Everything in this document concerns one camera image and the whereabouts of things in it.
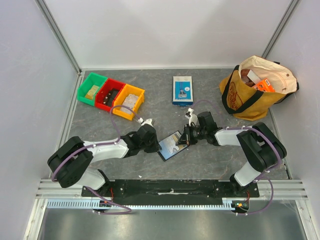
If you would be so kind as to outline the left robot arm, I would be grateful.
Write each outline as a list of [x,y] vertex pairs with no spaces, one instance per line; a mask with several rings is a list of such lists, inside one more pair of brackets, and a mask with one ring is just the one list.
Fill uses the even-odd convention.
[[156,153],[161,149],[155,128],[147,123],[137,131],[113,140],[83,141],[79,136],[71,137],[48,159],[47,164],[52,171],[52,181],[58,182],[62,188],[80,184],[103,197],[110,192],[110,184],[105,173],[90,167],[90,164],[132,157],[140,151]]

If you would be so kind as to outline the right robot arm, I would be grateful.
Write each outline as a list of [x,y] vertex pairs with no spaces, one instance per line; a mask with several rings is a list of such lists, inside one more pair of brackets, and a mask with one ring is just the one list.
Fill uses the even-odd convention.
[[263,122],[252,126],[218,127],[211,112],[204,111],[197,115],[190,108],[185,114],[188,123],[176,145],[195,145],[199,140],[206,140],[214,146],[241,147],[247,162],[230,178],[229,191],[235,197],[242,196],[247,187],[258,181],[263,173],[282,163],[287,150],[280,140]]

